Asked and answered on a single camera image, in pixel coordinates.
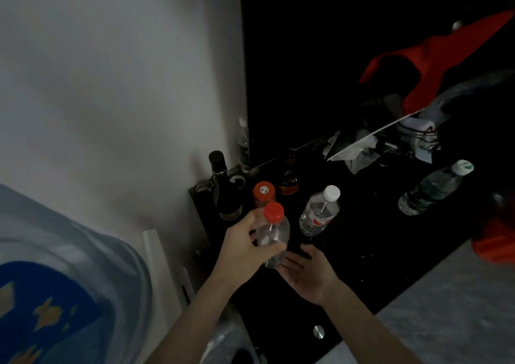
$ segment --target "red clothing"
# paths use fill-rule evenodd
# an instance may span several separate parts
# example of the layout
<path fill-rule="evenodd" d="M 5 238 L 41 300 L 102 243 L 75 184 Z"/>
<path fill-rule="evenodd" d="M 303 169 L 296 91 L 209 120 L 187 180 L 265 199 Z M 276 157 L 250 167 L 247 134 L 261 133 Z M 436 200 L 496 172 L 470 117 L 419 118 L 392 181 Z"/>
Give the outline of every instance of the red clothing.
<path fill-rule="evenodd" d="M 380 66 L 379 59 L 383 56 L 396 54 L 406 57 L 421 74 L 419 83 L 403 102 L 404 114 L 415 113 L 434 100 L 445 71 L 474 53 L 512 17 L 513 11 L 503 11 L 463 26 L 450 35 L 435 35 L 417 46 L 380 54 L 372 59 L 359 82 L 370 81 Z"/>

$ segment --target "white wall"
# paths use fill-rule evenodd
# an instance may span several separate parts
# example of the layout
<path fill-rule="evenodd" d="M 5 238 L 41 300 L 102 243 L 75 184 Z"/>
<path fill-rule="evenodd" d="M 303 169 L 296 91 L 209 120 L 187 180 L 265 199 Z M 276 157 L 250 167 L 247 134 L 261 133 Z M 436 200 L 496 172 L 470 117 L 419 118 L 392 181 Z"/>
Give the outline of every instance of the white wall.
<path fill-rule="evenodd" d="M 240 0 L 0 0 L 0 102 L 0 183 L 176 263 L 208 153 L 237 160 Z"/>

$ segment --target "hand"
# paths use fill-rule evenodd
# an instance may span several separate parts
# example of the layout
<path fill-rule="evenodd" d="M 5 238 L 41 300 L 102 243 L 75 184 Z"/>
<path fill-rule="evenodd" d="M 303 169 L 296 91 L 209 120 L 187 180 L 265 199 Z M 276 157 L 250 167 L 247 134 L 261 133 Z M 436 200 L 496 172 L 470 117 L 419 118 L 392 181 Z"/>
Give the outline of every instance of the hand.
<path fill-rule="evenodd" d="M 324 307 L 337 289 L 347 286 L 336 276 L 323 252 L 312 244 L 300 247 L 311 259 L 287 252 L 278 271 L 302 298 Z"/>
<path fill-rule="evenodd" d="M 235 291 L 246 283 L 267 259 L 286 250 L 286 243 L 256 247 L 249 232 L 263 223 L 263 208 L 250 211 L 239 223 L 227 229 L 220 255 L 211 276 L 227 282 Z"/>

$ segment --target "forearm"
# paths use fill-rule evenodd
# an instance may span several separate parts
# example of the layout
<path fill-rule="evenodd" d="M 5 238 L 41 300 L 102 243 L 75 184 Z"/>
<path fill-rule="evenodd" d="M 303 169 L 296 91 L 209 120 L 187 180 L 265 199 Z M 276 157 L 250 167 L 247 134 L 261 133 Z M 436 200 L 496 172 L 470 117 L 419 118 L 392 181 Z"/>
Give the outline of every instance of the forearm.
<path fill-rule="evenodd" d="M 323 308 L 359 364 L 421 363 L 344 283 L 333 289 Z"/>
<path fill-rule="evenodd" d="M 146 364 L 198 364 L 233 292 L 224 279 L 209 277 Z"/>

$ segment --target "black bottle cap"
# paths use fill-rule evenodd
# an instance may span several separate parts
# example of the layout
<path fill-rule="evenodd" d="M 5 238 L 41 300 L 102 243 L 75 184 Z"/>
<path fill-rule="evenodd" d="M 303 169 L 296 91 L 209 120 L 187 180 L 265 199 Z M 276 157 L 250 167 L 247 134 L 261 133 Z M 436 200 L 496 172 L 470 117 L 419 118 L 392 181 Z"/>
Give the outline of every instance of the black bottle cap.
<path fill-rule="evenodd" d="M 221 151 L 213 151 L 209 154 L 209 162 L 211 162 L 211 171 L 214 174 L 222 173 L 227 170 L 225 159 Z"/>

